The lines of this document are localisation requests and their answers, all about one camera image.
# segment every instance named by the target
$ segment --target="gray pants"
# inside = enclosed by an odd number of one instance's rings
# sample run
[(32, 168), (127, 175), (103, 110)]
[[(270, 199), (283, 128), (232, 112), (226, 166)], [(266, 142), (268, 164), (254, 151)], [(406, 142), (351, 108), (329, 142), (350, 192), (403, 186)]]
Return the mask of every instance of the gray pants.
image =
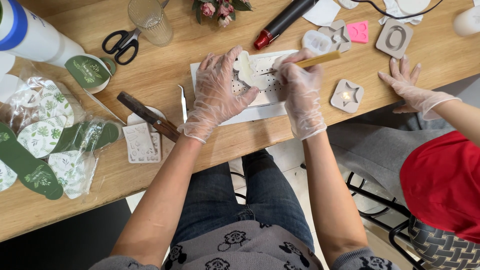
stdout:
[(421, 113), (392, 113), (404, 103), (329, 126), (327, 133), (338, 163), (381, 185), (407, 206), (399, 178), (403, 162), (417, 147), (455, 128), (444, 119), (425, 121)]

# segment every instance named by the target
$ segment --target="gray sweater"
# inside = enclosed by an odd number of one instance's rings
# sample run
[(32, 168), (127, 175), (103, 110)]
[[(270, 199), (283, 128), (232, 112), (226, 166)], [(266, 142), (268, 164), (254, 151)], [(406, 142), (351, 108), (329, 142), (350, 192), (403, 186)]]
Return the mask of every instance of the gray sweater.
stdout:
[[(133, 258), (111, 256), (90, 270), (158, 270)], [(322, 270), (315, 254), (277, 225), (239, 221), (171, 248), (162, 270)], [(400, 270), (368, 247), (342, 254), (331, 270)]]

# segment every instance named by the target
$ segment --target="pink flower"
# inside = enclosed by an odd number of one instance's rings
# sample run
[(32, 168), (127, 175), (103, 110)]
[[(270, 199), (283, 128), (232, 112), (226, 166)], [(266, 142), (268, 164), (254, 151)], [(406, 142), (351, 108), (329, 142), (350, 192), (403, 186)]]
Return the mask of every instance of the pink flower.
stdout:
[(218, 25), (227, 27), (227, 25), (229, 25), (231, 21), (232, 18), (230, 16), (225, 17), (225, 19), (220, 18), (220, 20), (218, 20)]
[(220, 17), (227, 17), (230, 13), (232, 13), (234, 10), (233, 10), (233, 6), (228, 4), (228, 7), (225, 6), (225, 4), (221, 4), (220, 7), (218, 8), (218, 13), (217, 15)]
[(212, 18), (213, 14), (215, 14), (215, 7), (212, 3), (203, 3), (200, 9), (203, 11), (204, 15), (207, 17)]

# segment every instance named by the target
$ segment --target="wooden tool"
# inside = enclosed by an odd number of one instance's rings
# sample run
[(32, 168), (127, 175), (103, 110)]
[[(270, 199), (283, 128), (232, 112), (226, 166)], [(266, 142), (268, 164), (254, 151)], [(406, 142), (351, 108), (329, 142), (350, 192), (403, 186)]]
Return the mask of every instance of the wooden tool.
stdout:
[[(306, 60), (302, 60), (300, 62), (296, 62), (295, 64), (297, 64), (297, 66), (299, 66), (301, 68), (306, 68), (306, 67), (311, 67), (311, 66), (314, 66), (314, 65), (317, 65), (317, 64), (325, 63), (325, 62), (328, 62), (328, 61), (331, 61), (331, 60), (339, 59), (340, 57), (342, 57), (340, 51), (339, 50), (334, 50), (332, 52), (329, 52), (329, 53), (326, 53), (326, 54), (323, 54), (323, 55), (319, 55), (319, 56), (312, 57), (312, 58), (309, 58), (309, 59), (306, 59)], [(271, 72), (267, 72), (267, 73), (264, 73), (264, 74), (261, 74), (261, 75), (271, 74), (271, 73), (274, 73), (274, 72), (276, 72), (276, 70), (271, 71)]]
[(145, 120), (147, 123), (151, 124), (165, 137), (169, 138), (174, 143), (177, 142), (178, 138), (180, 137), (180, 133), (177, 131), (177, 127), (172, 123), (159, 118), (155, 113), (145, 107), (145, 105), (123, 91), (120, 92), (120, 94), (117, 96), (117, 99), (123, 105), (133, 111), (133, 113), (140, 116), (140, 118)]

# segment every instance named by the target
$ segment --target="white wax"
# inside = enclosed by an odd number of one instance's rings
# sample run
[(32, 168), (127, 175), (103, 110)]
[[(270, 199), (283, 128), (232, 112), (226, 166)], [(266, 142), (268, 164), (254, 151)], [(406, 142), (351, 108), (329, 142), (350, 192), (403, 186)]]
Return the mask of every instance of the white wax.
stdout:
[(453, 22), (453, 30), (461, 37), (480, 32), (480, 6), (458, 15)]

